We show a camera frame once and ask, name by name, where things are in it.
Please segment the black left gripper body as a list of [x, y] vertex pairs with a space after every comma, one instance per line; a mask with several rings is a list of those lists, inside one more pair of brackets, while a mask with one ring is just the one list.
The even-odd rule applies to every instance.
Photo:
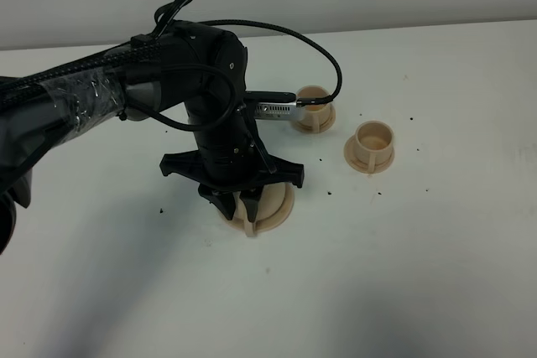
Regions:
[[163, 175], [178, 174], [198, 184], [202, 197], [219, 197], [268, 184], [301, 188], [304, 166], [269, 154], [261, 140], [252, 104], [240, 106], [222, 125], [195, 134], [195, 151], [166, 154]]

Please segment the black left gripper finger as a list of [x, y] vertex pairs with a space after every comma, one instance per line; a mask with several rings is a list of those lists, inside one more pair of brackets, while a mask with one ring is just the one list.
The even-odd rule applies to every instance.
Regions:
[[233, 192], [220, 191], [200, 184], [198, 193], [202, 198], [213, 204], [226, 220], [230, 221], [234, 217], [237, 203]]
[[243, 190], [240, 192], [239, 199], [244, 204], [248, 221], [254, 223], [257, 219], [258, 206], [261, 200], [261, 189]]

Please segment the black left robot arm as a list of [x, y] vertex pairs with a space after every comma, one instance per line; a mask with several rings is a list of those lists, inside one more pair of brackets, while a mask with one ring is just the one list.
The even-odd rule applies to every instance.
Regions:
[[267, 185], [301, 187], [303, 166], [268, 153], [255, 122], [259, 104], [294, 97], [249, 91], [247, 64], [248, 50], [234, 33], [174, 21], [36, 75], [2, 78], [2, 245], [13, 235], [17, 207], [30, 204], [35, 164], [112, 117], [153, 118], [191, 132], [196, 150], [165, 155], [161, 172], [195, 181], [227, 219], [238, 202], [254, 219]]

